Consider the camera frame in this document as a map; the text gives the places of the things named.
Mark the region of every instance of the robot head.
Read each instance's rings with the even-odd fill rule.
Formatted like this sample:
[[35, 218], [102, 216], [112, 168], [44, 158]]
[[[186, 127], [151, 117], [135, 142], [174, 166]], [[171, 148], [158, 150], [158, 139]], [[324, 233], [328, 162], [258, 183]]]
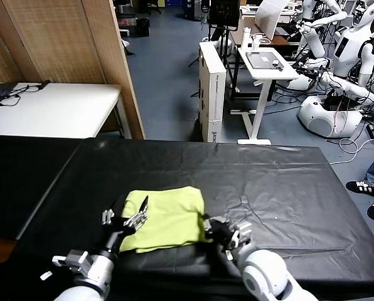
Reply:
[[374, 20], [374, 0], [357, 0], [353, 11], [353, 26], [362, 27]]

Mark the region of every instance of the monitor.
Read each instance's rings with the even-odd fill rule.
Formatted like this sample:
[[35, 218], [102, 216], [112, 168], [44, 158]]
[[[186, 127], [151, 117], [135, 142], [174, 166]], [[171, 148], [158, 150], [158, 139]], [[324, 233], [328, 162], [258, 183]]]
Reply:
[[291, 0], [263, 0], [255, 15], [255, 23], [268, 39], [272, 41], [277, 22], [283, 9]]

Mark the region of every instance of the wooden wall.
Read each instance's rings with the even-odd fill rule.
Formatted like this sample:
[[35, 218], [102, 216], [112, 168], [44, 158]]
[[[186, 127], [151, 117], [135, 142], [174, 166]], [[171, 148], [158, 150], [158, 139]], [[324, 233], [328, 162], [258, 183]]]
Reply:
[[144, 129], [112, 0], [0, 0], [0, 82], [122, 85], [131, 134]]

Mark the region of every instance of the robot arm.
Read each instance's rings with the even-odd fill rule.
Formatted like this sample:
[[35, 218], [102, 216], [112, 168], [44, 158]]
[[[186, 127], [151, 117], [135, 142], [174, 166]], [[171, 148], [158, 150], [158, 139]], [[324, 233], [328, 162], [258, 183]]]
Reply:
[[235, 226], [219, 216], [205, 221], [206, 237], [223, 246], [227, 259], [234, 260], [242, 274], [246, 289], [258, 301], [318, 301], [287, 271], [282, 257], [255, 249], [250, 243], [251, 232], [251, 223], [246, 221]]
[[335, 0], [321, 0], [321, 2], [327, 5], [327, 7], [334, 12], [334, 14], [329, 17], [315, 20], [312, 23], [304, 22], [299, 29], [316, 58], [323, 57], [325, 55], [325, 49], [319, 40], [319, 36], [315, 29], [333, 22], [344, 20], [348, 16], [345, 11], [341, 10], [339, 4]]
[[319, 80], [320, 84], [344, 91], [350, 99], [360, 102], [362, 105], [374, 103], [374, 93], [364, 87], [348, 82], [330, 72], [324, 72]]
[[147, 220], [148, 197], [142, 202], [139, 212], [130, 218], [115, 216], [109, 209], [102, 213], [102, 226], [108, 239], [101, 249], [90, 255], [87, 251], [72, 250], [67, 256], [54, 256], [52, 263], [67, 267], [74, 274], [75, 287], [65, 290], [55, 301], [104, 301], [106, 300], [112, 270], [117, 253], [124, 238], [133, 235]]
[[318, 301], [312, 293], [301, 288], [278, 254], [258, 250], [244, 257], [238, 263], [243, 282], [258, 301]]
[[374, 69], [374, 42], [365, 44], [361, 49], [361, 68], [358, 76], [358, 85], [365, 87], [373, 74]]

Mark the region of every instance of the humanoid robot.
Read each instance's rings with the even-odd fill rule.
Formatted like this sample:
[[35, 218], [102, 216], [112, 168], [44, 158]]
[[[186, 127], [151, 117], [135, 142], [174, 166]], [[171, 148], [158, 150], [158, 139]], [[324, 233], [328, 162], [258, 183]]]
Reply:
[[[359, 0], [353, 26], [335, 32], [337, 45], [332, 60], [333, 72], [323, 69], [321, 60], [329, 63], [325, 58], [318, 59], [318, 64], [309, 61], [303, 66], [307, 70], [315, 66], [319, 68], [315, 73], [316, 80], [333, 89], [333, 94], [308, 97], [302, 103], [298, 117], [311, 132], [327, 138], [350, 137], [362, 119], [358, 109], [374, 103], [374, 93], [365, 87], [374, 68], [373, 21], [374, 0]], [[360, 60], [357, 82], [350, 82], [350, 71]]]

